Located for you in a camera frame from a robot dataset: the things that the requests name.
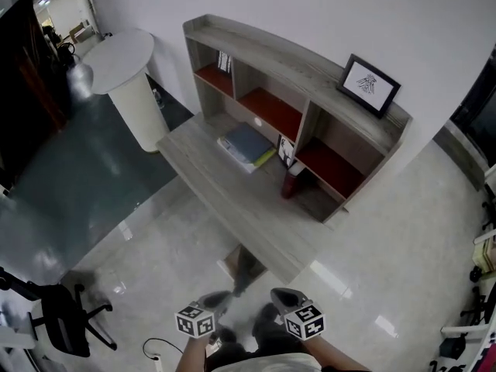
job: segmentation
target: black pants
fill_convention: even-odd
[[[248,353],[239,343],[223,343],[220,349],[207,358],[207,372],[249,358],[287,353],[307,353],[297,338],[287,333],[283,325],[275,322],[255,323],[253,334],[258,344],[258,350],[255,353]]]

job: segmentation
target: white round table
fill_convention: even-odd
[[[95,94],[108,94],[140,146],[157,152],[156,143],[168,132],[145,66],[153,52],[153,37],[131,29],[105,39],[91,49],[83,62],[93,70]]]

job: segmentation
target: blue book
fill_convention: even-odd
[[[233,145],[250,163],[257,161],[273,147],[267,138],[245,122],[229,131],[224,139]]]

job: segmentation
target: person's right arm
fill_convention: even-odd
[[[361,363],[357,363],[354,359],[349,358],[345,353],[340,352],[320,336],[304,341],[303,345],[317,362],[320,363],[322,368],[333,367],[336,370],[369,372]]]

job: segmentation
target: person's left arm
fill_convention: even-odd
[[[205,347],[208,345],[209,337],[210,335],[205,335],[200,339],[188,340],[176,372],[203,372]]]

